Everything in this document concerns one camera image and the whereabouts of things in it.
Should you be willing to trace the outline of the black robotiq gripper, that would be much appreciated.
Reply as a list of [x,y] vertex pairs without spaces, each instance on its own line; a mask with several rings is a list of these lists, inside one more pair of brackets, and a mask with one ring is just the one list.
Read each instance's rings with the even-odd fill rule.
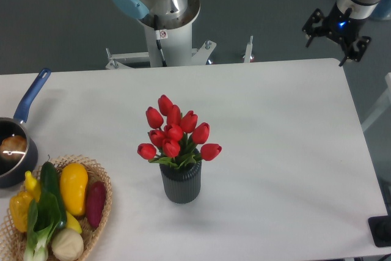
[[360,62],[371,42],[369,36],[359,37],[359,32],[366,21],[367,18],[356,16],[354,7],[340,9],[337,4],[334,4],[326,18],[320,9],[315,9],[302,27],[302,32],[307,38],[305,47],[308,48],[315,37],[324,37],[327,29],[331,31],[336,41],[340,40],[344,53],[338,66],[342,67],[347,61]]

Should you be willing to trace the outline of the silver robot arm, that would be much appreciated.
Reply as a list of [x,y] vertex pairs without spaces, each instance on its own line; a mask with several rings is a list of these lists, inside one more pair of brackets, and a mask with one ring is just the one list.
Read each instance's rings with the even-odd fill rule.
[[[126,16],[144,27],[151,67],[205,65],[216,44],[207,40],[192,48],[192,24],[200,12],[199,0],[112,0]],[[371,38],[360,36],[364,23],[380,0],[336,0],[329,15],[316,9],[302,28],[308,41],[326,37],[340,45],[344,58],[359,62]]]

